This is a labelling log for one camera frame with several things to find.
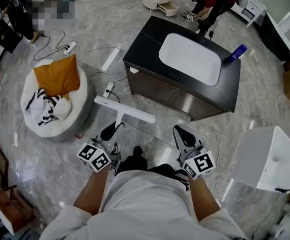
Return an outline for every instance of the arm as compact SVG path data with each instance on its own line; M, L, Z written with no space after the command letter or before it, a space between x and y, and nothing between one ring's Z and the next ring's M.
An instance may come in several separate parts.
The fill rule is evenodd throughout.
M42 233L40 240L78 239L76 234L87 236L86 226L92 215L98 214L103 197L109 165L94 172L79 194L74 205L67 205Z
M100 172L92 174L73 206L92 215L98 214L100 203L104 194L108 170L109 165Z
M209 12L209 9L208 7L204 7L197 15L193 16L193 19L198 19L200 17L202 17L203 15L205 15L207 12Z
M246 239L226 209L219 208L202 178L193 180L189 177L189 185L195 214L201 226L219 232L229 239Z
M2 17L5 16L5 14L7 13L7 11L8 11L8 6L2 11L3 12Z
M192 179L189 177L189 186L198 221L220 210L219 205L202 178Z

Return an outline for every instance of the black countertop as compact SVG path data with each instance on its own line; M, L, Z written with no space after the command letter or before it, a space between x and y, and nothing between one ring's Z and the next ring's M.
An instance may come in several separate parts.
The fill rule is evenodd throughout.
M218 83L214 86L206 85L172 67L162 63L159 59L159 50L170 33L176 33L195 41L216 53L221 61L230 56L230 52L206 38L198 38L198 35L182 26L170 21L151 16L141 30L134 43L124 57L124 62L139 68L144 72L158 75L168 82L174 83L181 89L200 97L223 111L235 111L239 79L240 59L232 63L223 62Z

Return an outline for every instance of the grey tile floor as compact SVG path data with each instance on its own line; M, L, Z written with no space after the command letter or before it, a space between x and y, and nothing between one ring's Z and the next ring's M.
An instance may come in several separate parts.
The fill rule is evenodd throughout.
M174 1L180 5L180 12L194 6L191 0ZM146 13L150 13L142 6L127 8L135 3L136 0L76 0L75 23L71 26L56 26L58 30L61 27L66 28L66 37L62 44L73 38L83 40L93 36L94 47L119 46L125 51L128 50L148 20ZM195 23L184 21L180 15L166 18L161 11L153 11L152 15L192 30L196 29ZM54 51L63 35L59 31L47 31L45 34L51 36L51 41L38 57ZM279 125L290 136L290 102L284 95L283 65L261 42L254 26L246 28L242 19L227 12L218 21L213 41L231 52L240 44L248 47L247 54L242 57L238 98L244 107ZM24 80L37 63L33 60L34 54L46 42L42 37L34 45L22 40L14 53L6 53L0 63L0 146L9 159L9 184L17 184L22 194L37 207L40 230L57 216L62 205L73 203L88 180L90 171L75 157L78 149L93 137L98 129L115 120L114 111L94 104L88 116L88 123L84 126L86 133L82 139L72 137L62 143L42 141L23 123L18 131L19 147L13 147L13 133L21 118L20 96ZM87 40L83 49L87 49L89 45ZM91 75L101 69L111 52L112 49L90 52L78 64ZM108 72L118 78L125 75L122 57L123 54L119 53L108 68ZM55 53L51 58L61 59L63 54ZM112 78L108 75L94 75L92 83L96 93L102 95L110 81ZM113 91L120 96L122 103L156 116L154 124L130 117L124 118L126 130L121 137L123 158L131 154L135 145L141 145L152 166L165 161L168 154L170 155L167 162L176 166L177 149L172 137L175 124L187 125L197 130L217 158L218 144L210 118L190 122L186 115L142 96L131 95L129 87L116 84ZM221 176L230 177L239 134L249 128L251 120L255 120L255 127L271 125L243 109L238 103L235 113L213 118L220 143ZM113 175L110 174L108 183L112 178ZM215 170L207 175L205 180L213 192L216 183ZM215 197L221 199L227 185L225 180L218 180ZM248 237L258 228L255 239L261 239L279 220L285 200L285 194L235 183L222 205L228 209Z

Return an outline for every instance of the orange pillow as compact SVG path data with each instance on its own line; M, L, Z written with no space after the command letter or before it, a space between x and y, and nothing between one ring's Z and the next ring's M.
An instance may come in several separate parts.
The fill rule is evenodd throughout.
M34 72L39 88L44 88L48 97L64 95L79 89L76 55L35 67Z

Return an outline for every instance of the chair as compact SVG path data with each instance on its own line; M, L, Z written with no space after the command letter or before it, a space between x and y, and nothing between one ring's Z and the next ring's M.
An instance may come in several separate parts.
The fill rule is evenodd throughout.
M48 65L53 62L52 59L44 59L39 62L36 67ZM69 98L71 101L71 112L64 120L54 120L48 124L38 126L33 122L30 113L25 110L25 107L31 98L34 91L38 89L38 82L34 70L26 77L23 93L20 99L21 110L24 117L24 122L29 129L35 132L39 137L51 141L63 141L75 135L84 121L86 120L93 102L93 88L89 84L85 72L77 65L77 71L80 80L78 90L71 91Z

